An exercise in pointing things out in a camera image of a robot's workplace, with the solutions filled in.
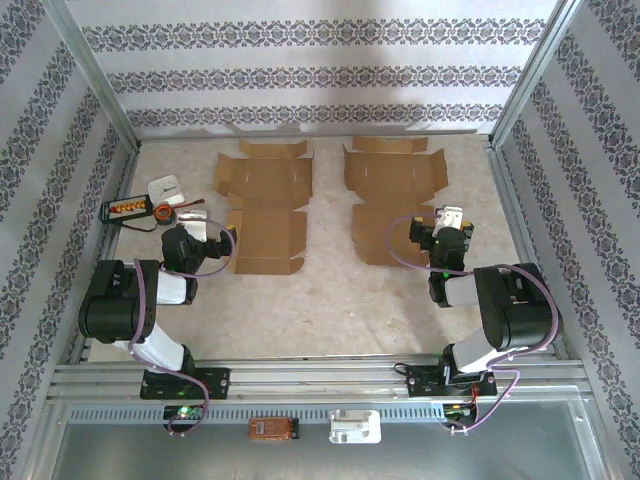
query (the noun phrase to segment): beige floor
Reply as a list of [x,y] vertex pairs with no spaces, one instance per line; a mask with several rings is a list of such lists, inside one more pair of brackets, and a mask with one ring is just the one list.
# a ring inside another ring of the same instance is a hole
[[[434,305],[427,273],[358,260],[350,227],[351,207],[359,199],[343,183],[342,144],[349,142],[349,137],[309,141],[314,149],[314,195],[305,208],[306,263],[299,273],[225,272],[200,281],[193,305],[158,307],[158,323],[196,358],[439,353],[480,326],[477,308]],[[213,191],[213,172],[218,152],[239,155],[237,146],[231,139],[147,142],[131,192],[144,193],[149,181],[176,174],[187,200],[204,197],[211,218],[224,221],[226,200]],[[431,203],[461,206],[475,224],[467,268],[517,262],[481,139],[430,139],[429,151],[442,147],[450,186]],[[116,258],[161,259],[160,234],[123,230]],[[201,272],[213,266],[215,261],[207,260]],[[125,352],[94,342],[91,361],[128,359]]]

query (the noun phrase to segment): metal rail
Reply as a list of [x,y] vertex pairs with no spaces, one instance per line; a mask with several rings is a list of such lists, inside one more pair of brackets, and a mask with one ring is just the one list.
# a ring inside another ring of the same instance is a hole
[[[405,378],[393,371],[398,363],[430,365],[435,356],[328,357],[310,359],[218,360],[199,367],[231,369],[227,400],[222,404],[310,403],[457,403],[467,397],[410,398]],[[556,360],[553,355],[516,359],[522,378],[508,401],[558,401],[591,396],[580,360]],[[180,404],[179,400],[139,399],[144,368],[135,363],[59,365],[51,382],[48,404]],[[497,374],[498,391],[511,378]],[[493,398],[481,401],[491,402]]]

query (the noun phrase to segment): cardboard flap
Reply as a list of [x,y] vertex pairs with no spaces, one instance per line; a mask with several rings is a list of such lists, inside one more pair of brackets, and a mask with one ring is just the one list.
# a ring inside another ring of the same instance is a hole
[[302,268],[304,258],[292,257],[306,249],[306,213],[253,205],[232,210],[228,222],[238,233],[235,273],[290,275]]
[[275,258],[239,258],[235,273],[241,275],[291,275],[304,265],[304,258],[289,260]]
[[231,158],[220,154],[214,187],[232,207],[259,202],[300,208],[312,195],[312,159]]
[[298,158],[307,153],[307,141],[293,144],[249,143],[240,140],[240,151],[252,158]]
[[444,156],[444,148],[441,148],[435,153],[429,155],[431,161],[429,166],[431,167],[431,178],[433,179],[433,188],[436,192],[439,192],[445,187],[449,186],[449,177],[447,175],[447,161]]
[[[410,214],[433,214],[432,207],[411,204],[362,204],[353,207],[351,238],[356,243],[360,259],[369,265],[399,266],[389,254],[386,236],[389,226],[398,217]],[[424,223],[434,224],[434,219],[423,218]],[[420,246],[409,241],[410,219],[398,223],[390,232],[391,246],[402,258],[426,265],[428,255],[420,252]]]
[[[367,265],[382,265],[386,267],[405,266],[393,258],[389,252],[370,252],[356,246],[356,255]],[[429,255],[426,252],[403,252],[402,258],[407,262],[417,263],[418,265],[429,264]]]
[[362,152],[416,153],[427,150],[429,139],[353,137],[353,149]]
[[435,197],[429,155],[345,151],[345,184],[367,202],[424,203]]
[[229,194],[233,163],[233,158],[223,153],[218,155],[218,163],[216,164],[216,171],[213,178],[213,188],[216,192],[224,196]]

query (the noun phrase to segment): patterned wallpaper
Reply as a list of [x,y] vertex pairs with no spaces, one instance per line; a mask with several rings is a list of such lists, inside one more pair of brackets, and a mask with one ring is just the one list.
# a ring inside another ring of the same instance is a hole
[[624,478],[640,478],[639,4],[583,4],[503,145]]
[[0,479],[19,478],[128,149],[37,0],[0,0]]
[[554,0],[70,0],[138,134],[489,133]]

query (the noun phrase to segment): unfolded cardboard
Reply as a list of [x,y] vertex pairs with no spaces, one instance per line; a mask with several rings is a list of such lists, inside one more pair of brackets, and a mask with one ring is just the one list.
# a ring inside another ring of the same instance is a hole
[[253,205],[232,210],[238,249],[230,265],[235,273],[291,275],[302,268],[307,247],[307,214],[286,208]]
[[240,150],[251,157],[218,155],[213,187],[236,208],[252,203],[292,210],[303,207],[312,195],[312,159],[297,157],[306,153],[306,149],[307,142],[296,145],[240,142]]
[[[417,154],[427,148],[427,138],[387,139],[354,137],[353,148],[344,149],[344,180],[347,188],[367,203],[353,207],[351,236],[358,257],[369,265],[402,266],[387,250],[389,225],[398,217],[433,214],[421,205],[435,198],[448,185],[444,150]],[[411,220],[400,222],[391,231],[391,246],[401,258],[426,265],[429,257],[409,241]],[[434,224],[425,216],[425,224]]]
[[[370,147],[376,148],[384,139],[372,140],[376,142]],[[406,148],[411,148],[412,140],[405,142],[409,144]],[[358,144],[366,146],[363,140]],[[419,205],[433,200],[435,192],[449,184],[444,150],[426,155],[352,152],[344,148],[344,160],[344,182],[347,188],[366,202]]]
[[[398,217],[414,214],[433,214],[433,207],[396,204],[363,203],[353,207],[351,238],[356,244],[358,258],[369,265],[401,267],[402,264],[387,250],[386,237],[389,225]],[[423,223],[433,225],[433,219],[423,217]],[[411,219],[398,223],[390,232],[391,247],[402,259],[426,265],[429,255],[420,251],[420,246],[409,241]]]
[[291,275],[302,268],[307,214],[294,211],[312,195],[312,159],[299,158],[307,142],[293,145],[240,141],[248,158],[220,154],[214,188],[235,208],[229,223],[238,233],[238,274]]

